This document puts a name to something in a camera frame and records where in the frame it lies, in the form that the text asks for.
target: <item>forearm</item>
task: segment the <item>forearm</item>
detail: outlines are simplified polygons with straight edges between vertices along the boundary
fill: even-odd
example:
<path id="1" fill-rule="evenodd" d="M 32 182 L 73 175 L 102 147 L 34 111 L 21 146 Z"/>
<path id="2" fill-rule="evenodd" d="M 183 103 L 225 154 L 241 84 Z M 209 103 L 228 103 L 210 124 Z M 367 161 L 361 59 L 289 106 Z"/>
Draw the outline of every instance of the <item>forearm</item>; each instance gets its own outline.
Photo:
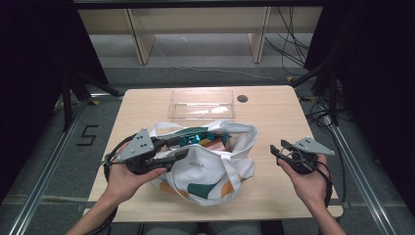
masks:
<path id="1" fill-rule="evenodd" d="M 327 234 L 346 234 L 338 222 L 333 218 L 324 205 L 307 205 L 309 211 L 316 220 L 320 232 L 323 235 Z"/>
<path id="2" fill-rule="evenodd" d="M 87 234 L 102 225 L 116 209 L 118 203 L 103 194 L 97 203 L 82 219 L 67 232 L 67 235 Z"/>

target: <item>round hole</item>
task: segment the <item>round hole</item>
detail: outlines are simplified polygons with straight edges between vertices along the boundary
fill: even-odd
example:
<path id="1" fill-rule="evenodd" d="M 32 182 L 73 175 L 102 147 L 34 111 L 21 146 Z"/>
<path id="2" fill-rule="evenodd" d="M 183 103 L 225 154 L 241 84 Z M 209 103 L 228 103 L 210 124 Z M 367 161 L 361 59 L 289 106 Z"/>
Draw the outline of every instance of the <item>round hole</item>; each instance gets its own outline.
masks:
<path id="1" fill-rule="evenodd" d="M 240 95 L 240 96 L 238 96 L 237 100 L 241 103 L 246 103 L 248 101 L 248 96 Z"/>

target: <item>wooden table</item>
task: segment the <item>wooden table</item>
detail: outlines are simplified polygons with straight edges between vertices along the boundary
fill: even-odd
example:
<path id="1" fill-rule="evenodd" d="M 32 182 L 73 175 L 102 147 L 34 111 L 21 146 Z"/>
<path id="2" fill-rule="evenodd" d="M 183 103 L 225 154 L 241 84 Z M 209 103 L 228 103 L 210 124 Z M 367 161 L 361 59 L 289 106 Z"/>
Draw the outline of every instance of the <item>wooden table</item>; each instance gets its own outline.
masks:
<path id="1" fill-rule="evenodd" d="M 258 128 L 258 139 L 249 157 L 255 162 L 254 177 L 242 184 L 241 193 L 234 201 L 212 207 L 201 207 L 184 201 L 177 195 L 160 191 L 151 183 L 143 185 L 135 196 L 121 204 L 115 222 L 212 221 L 283 219 L 311 217 L 297 197 L 286 173 L 276 165 L 269 145 L 280 147 L 281 139 L 295 142 L 312 137 L 299 101 L 291 86 L 240 86 L 205 88 L 134 89 L 125 93 L 113 132 L 105 153 L 109 153 L 126 136 L 143 126 L 151 128 L 158 121 L 172 121 L 167 117 L 174 90 L 232 90 L 236 116 L 232 120 L 253 124 Z M 246 95 L 248 102 L 237 100 Z M 184 120 L 186 126 L 212 122 L 211 119 Z M 101 167 L 94 182 L 90 202 L 97 201 L 107 182 Z M 333 199 L 338 199 L 336 192 Z M 340 205 L 330 206 L 333 216 L 340 216 Z"/>

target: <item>human hand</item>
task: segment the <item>human hand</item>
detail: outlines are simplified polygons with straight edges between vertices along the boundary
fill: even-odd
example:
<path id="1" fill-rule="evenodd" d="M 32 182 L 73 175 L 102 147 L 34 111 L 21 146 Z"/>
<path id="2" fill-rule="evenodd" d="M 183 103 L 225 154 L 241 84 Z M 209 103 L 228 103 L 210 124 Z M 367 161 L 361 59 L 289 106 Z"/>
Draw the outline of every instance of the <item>human hand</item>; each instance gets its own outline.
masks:
<path id="1" fill-rule="evenodd" d="M 122 152 L 127 145 L 128 143 L 125 143 L 118 151 Z M 113 160 L 113 163 L 110 170 L 108 186 L 103 197 L 108 197 L 117 205 L 134 196 L 138 188 L 143 184 L 166 172 L 165 168 L 156 168 L 146 174 L 137 175 L 132 173 L 125 164 L 117 164 L 116 160 Z"/>
<path id="2" fill-rule="evenodd" d="M 317 158 L 318 162 L 327 165 L 327 159 L 324 155 L 317 154 Z M 328 176 L 329 172 L 322 164 L 318 164 L 317 167 Z M 278 165 L 288 174 L 297 195 L 308 208 L 311 206 L 325 207 L 324 198 L 326 196 L 327 182 L 320 173 L 313 171 L 310 174 L 298 174 L 289 164 L 280 159 L 278 160 Z"/>

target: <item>person's leg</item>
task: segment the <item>person's leg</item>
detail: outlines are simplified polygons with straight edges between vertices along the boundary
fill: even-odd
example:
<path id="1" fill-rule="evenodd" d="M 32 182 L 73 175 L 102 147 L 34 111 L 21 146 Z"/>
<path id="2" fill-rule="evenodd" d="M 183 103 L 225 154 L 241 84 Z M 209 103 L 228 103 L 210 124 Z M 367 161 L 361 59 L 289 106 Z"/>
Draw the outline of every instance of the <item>person's leg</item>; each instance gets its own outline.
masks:
<path id="1" fill-rule="evenodd" d="M 195 235 L 198 233 L 198 226 L 194 222 L 177 223 L 145 223 L 144 235 Z"/>
<path id="2" fill-rule="evenodd" d="M 210 222 L 212 235 L 262 235 L 259 221 Z"/>

